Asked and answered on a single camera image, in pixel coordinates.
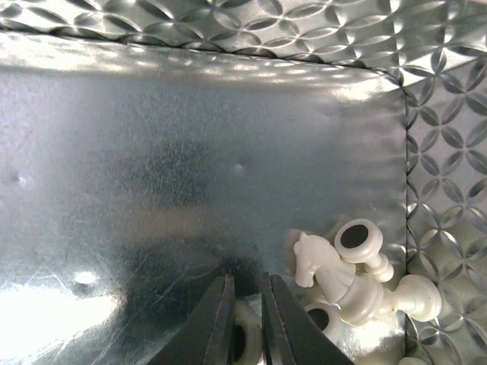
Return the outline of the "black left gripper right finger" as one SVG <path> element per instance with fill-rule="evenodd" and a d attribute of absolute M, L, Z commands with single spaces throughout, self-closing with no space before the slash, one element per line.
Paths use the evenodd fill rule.
<path fill-rule="evenodd" d="M 266 364 L 352 363 L 319 330 L 280 276 L 264 273 L 260 290 L 263 359 Z"/>

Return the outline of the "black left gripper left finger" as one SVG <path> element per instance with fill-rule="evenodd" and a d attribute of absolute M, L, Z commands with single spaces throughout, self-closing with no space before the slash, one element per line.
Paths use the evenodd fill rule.
<path fill-rule="evenodd" d="M 234 308 L 234 278 L 217 277 L 178 333 L 148 364 L 232 364 Z"/>

